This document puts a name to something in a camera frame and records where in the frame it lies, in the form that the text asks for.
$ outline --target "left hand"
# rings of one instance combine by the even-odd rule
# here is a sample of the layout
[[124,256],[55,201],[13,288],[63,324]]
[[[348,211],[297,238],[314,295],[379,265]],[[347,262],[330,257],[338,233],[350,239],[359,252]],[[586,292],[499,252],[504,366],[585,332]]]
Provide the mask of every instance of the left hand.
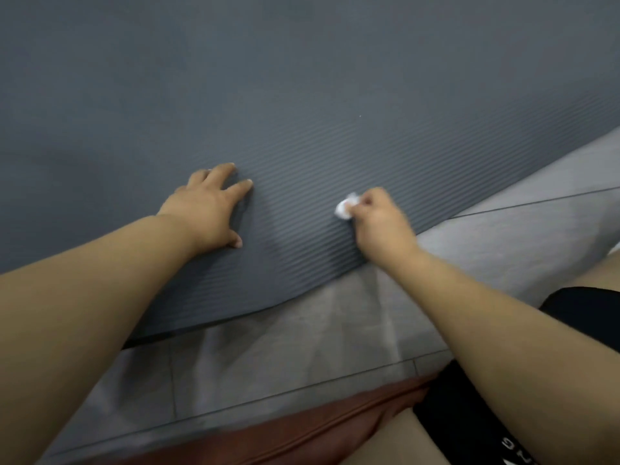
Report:
[[186,186],[177,188],[161,206],[158,216],[175,219],[192,236],[198,253],[222,246],[241,248],[241,237],[230,228],[232,209],[252,188],[251,180],[240,181],[228,189],[224,182],[236,170],[233,163],[213,170],[198,170]]

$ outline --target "floor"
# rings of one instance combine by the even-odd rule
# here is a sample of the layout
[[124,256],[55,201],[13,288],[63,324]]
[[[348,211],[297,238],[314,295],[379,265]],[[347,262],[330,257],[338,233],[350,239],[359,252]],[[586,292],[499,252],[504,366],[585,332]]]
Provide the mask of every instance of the floor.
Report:
[[[480,281],[539,304],[620,240],[620,129],[420,236]],[[361,267],[299,299],[123,351],[39,465],[234,429],[437,371],[420,309]]]

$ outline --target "brown fabric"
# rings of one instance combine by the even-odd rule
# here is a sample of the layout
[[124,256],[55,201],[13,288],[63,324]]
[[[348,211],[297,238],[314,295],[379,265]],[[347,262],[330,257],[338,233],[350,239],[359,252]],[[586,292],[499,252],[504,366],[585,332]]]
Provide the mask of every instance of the brown fabric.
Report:
[[408,379],[239,431],[156,450],[118,465],[332,465],[419,403],[433,377]]

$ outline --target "yoga mat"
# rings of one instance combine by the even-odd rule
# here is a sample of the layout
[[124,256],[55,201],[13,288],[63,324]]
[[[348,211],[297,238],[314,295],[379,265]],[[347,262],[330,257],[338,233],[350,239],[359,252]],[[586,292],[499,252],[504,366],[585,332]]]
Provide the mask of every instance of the yoga mat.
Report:
[[620,125],[618,0],[0,0],[2,271],[154,214],[198,168],[252,194],[141,342],[363,263],[383,186],[418,232]]

